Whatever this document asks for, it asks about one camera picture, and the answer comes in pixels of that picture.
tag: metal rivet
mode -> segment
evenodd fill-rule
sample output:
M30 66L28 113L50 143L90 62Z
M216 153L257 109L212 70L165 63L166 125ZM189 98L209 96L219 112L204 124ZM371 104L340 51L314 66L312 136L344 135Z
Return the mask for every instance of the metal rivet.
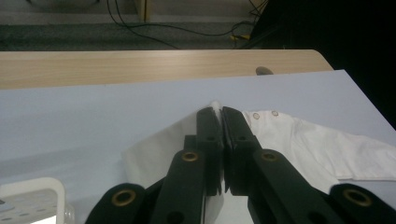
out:
M343 195L350 202L353 202L362 207L368 207L373 203L369 196L356 189L344 189Z
M136 193L134 192L134 190L122 189L113 195L113 197L111 198L111 202L117 207L122 207L133 202L135 198L136 198Z
M254 119L259 119L259 118L260 118L260 115L259 115L258 113L254 113L254 114L253 114L253 118L254 118Z
M198 160L198 154L196 154L195 152L185 152L183 153L181 158L183 159L183 161L196 161Z

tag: table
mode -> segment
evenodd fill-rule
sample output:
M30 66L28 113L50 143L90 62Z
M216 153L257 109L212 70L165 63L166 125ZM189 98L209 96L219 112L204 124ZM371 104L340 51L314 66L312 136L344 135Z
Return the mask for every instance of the table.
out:
M332 71L314 50L0 52L0 89Z
M302 74L257 77L257 66ZM396 145L353 80L313 50L1 52L0 88L0 181L60 179L77 223L126 181L123 150L212 100ZM396 206L384 184L369 189ZM217 223L251 223L244 200L228 197Z

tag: black cable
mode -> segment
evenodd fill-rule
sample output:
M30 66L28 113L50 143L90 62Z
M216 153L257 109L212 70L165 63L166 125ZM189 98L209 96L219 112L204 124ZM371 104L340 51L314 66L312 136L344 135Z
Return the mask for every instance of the black cable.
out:
M239 28L241 25L244 25L244 24L245 24L245 25L247 25L247 24L248 24L248 25L254 25L254 23L255 23L255 22L250 22L250 21L241 21L241 22L238 22L237 24L234 24L231 30L229 30L229 31L227 31L227 32L224 32L224 33L220 33L220 34L204 34L204 33L196 32L196 31L193 31L193 30L189 30L189 29L182 28L182 27L178 27L178 26L174 26L174 25L158 24L158 23L145 23L145 24L139 24L139 25L128 25L128 24L123 20L121 14L120 14L120 8L119 8L119 5L118 5L118 0L115 0L115 4L116 4L116 8L117 8L117 13L118 13L118 16L119 16L121 22L117 22L117 21L114 19L113 15L112 15L112 13L111 13L111 11L110 11L109 2L108 2L108 0L107 0L107 10L108 10L108 13L110 14L111 19L112 19L118 26L127 28L127 29L128 29L130 32L132 32L134 35L138 35L138 36L141 36L141 37L145 37L145 38L148 38L148 39L152 39L152 40L154 40L154 41L163 43L163 44L165 44L165 45L167 45L167 46L169 46L169 47L172 47L172 48L174 48L174 49L178 49L178 47L175 47L175 46L173 46L173 45L171 45L171 44L169 44L169 43L166 43L166 42L164 42L164 41L162 41L162 40L160 40L160 39L157 39L157 38L154 38L154 37L151 37L151 36L141 35L141 34L135 32L135 31L132 30L132 29L133 29L133 28L139 28L139 27L145 27L145 26L157 26L157 27L178 29L178 30L181 30L181 31L184 31L184 32L188 32L188 33L192 33L192 34L196 34L196 35L223 36L223 35L232 34L232 36L234 36L234 34L233 34L234 30L236 30L237 28Z
M119 14L119 16L120 16L119 4L118 4L117 0L116 0L116 7L117 7L118 14ZM112 19L118 26L127 28L127 29L128 29L131 33L133 33L134 35L137 35L137 36L140 36L140 37L143 37L143 38L147 38L147 39L151 39L151 40L157 41L157 42L162 43L162 44L165 44L166 46L169 46L169 47L171 47L171 48L173 48L173 49L178 49L178 47L173 46L173 45L171 45L171 44L169 44L169 43L166 43L166 42L164 42L164 41L162 41L162 40L160 40L160 39L157 39L157 38L154 38L154 37L151 37L151 36L148 36L148 35L141 35L141 34L135 32L134 30L132 30L132 29L125 23L125 21L122 19L121 16L120 16L121 23L117 22L117 21L114 19L112 13L111 13L110 4L109 4L108 0L107 0L107 10L108 10L108 13L110 14L111 19Z

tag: wooden surface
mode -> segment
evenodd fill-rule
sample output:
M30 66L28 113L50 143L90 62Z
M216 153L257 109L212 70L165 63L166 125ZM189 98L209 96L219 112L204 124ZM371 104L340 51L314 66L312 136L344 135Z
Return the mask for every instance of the wooden surface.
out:
M331 71L314 50L0 52L0 89Z

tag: screw hole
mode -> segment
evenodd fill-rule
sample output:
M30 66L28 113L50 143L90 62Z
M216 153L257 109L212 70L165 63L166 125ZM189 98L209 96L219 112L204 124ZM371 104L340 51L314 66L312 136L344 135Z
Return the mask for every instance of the screw hole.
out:
M115 193L111 198L111 202L117 207L128 205L134 201L136 193L132 189L123 189Z

